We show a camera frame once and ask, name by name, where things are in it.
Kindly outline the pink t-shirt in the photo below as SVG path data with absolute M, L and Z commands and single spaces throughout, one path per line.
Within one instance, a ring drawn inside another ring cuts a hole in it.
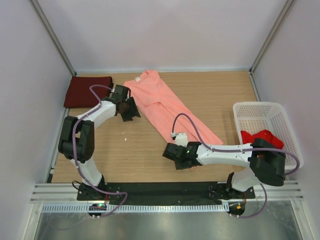
M 174 119 L 178 114 L 184 113 L 187 116 L 180 116 L 175 123 L 175 133 L 186 133 L 190 142 L 198 142 L 200 139 L 188 120 L 191 118 L 206 144 L 223 144 L 223 141 L 183 104 L 161 79 L 157 70 L 146 70 L 135 79 L 126 81 L 124 86 L 131 90 L 131 96 L 140 112 L 166 142 L 174 142 L 171 136 Z

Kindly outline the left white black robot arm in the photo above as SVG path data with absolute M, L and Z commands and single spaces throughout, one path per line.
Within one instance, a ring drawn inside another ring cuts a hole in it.
M 89 90 L 98 100 L 97 105 L 81 115 L 66 116 L 58 142 L 58 152 L 75 165 L 81 176 L 82 181 L 77 187 L 79 201 L 102 200 L 113 195 L 107 192 L 105 178 L 94 161 L 96 129 L 118 115 L 123 122 L 141 116 L 130 88 L 117 84 L 112 89 L 94 84 Z

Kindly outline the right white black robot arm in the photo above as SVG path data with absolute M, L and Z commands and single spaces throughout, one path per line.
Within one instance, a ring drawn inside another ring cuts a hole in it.
M 285 181 L 286 155 L 264 139 L 241 145 L 210 145 L 199 141 L 168 143 L 163 157 L 174 161 L 177 170 L 204 165 L 233 165 L 242 171 L 228 175 L 218 198 L 240 198 L 248 189 L 265 184 L 281 187 Z

